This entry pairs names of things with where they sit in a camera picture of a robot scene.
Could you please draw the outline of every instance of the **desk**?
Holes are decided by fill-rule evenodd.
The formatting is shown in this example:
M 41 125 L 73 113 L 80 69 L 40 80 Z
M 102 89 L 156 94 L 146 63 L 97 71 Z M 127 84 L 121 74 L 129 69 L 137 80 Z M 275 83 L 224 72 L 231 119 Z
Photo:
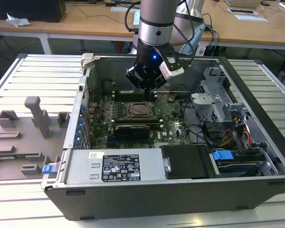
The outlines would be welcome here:
M 238 20 L 233 13 L 227 13 L 219 6 L 213 6 L 212 0 L 205 0 L 203 13 L 212 16 L 213 27 L 220 35 L 220 46 L 240 48 L 267 48 L 285 49 L 285 10 L 278 13 L 267 9 L 264 13 L 268 22 Z M 229 7 L 221 0 L 219 3 L 224 9 Z M 271 6 L 278 6 L 278 2 L 270 2 Z M 110 7 L 78 6 L 88 16 L 106 15 L 123 22 L 124 12 L 111 12 Z M 51 54 L 49 38 L 90 39 L 132 41 L 133 35 L 129 33 L 123 23 L 118 23 L 106 17 L 89 17 L 77 7 L 66 7 L 66 13 L 60 23 L 31 21 L 32 25 L 13 27 L 6 21 L 0 20 L 0 34 L 4 36 L 37 37 L 41 40 L 45 54 Z M 129 14 L 128 21 L 133 21 L 133 13 Z M 208 16 L 205 22 L 210 23 Z M 202 36 L 199 47 L 205 47 L 211 40 L 210 32 Z
M 44 53 L 52 54 L 49 38 L 89 39 L 132 41 L 133 35 L 124 27 L 124 12 L 111 12 L 111 7 L 99 6 L 70 7 L 66 3 L 66 13 L 59 23 L 30 21 L 30 26 L 11 26 L 5 20 L 0 20 L 0 34 L 3 36 L 37 37 L 40 39 Z M 133 13 L 129 13 L 129 21 L 133 21 Z
M 278 2 L 269 1 L 270 7 L 279 7 Z M 230 7 L 224 1 L 217 3 L 223 9 L 238 9 Z M 263 13 L 266 15 L 268 22 L 239 20 L 234 14 L 227 13 L 219 6 L 213 6 L 214 2 L 205 0 L 203 13 L 209 13 L 212 17 L 213 28 L 220 35 L 220 46 L 239 47 L 239 48 L 266 48 L 266 49 L 285 49 L 285 9 L 280 12 L 273 12 L 271 9 L 264 7 Z M 242 8 L 261 12 L 262 6 L 257 9 Z M 204 16 L 205 22 L 210 24 L 209 16 Z M 211 40 L 211 33 L 204 32 L 200 46 L 207 46 Z

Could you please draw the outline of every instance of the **warning label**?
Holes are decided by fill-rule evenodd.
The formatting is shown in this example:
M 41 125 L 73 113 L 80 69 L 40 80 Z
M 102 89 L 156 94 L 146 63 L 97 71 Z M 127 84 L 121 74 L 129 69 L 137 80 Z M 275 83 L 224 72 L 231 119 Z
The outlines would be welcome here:
M 140 181 L 138 154 L 103 156 L 103 182 Z

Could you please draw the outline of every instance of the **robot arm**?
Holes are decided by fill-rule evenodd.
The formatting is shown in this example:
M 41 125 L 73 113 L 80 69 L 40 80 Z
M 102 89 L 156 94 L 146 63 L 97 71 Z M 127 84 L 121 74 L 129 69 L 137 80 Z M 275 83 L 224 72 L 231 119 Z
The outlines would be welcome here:
M 171 78 L 184 72 L 183 64 L 169 41 L 180 0 L 142 0 L 137 58 L 127 69 L 127 78 L 145 90 L 145 97 Z

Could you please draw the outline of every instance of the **motherboard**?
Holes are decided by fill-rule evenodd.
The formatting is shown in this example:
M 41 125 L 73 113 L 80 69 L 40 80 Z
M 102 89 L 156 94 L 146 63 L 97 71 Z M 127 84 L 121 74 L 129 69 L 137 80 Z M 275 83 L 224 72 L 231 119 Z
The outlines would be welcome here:
M 136 99 L 135 95 L 92 95 L 89 103 L 92 149 L 191 144 L 181 118 L 183 102 L 173 93 L 158 94 L 147 101 Z

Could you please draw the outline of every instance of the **computer case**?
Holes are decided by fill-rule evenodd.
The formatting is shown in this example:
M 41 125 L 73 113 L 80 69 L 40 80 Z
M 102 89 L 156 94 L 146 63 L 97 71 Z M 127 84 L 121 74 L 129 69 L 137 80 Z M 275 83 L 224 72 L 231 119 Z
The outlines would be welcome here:
M 16 18 L 59 22 L 66 11 L 64 0 L 0 0 L 0 19 Z

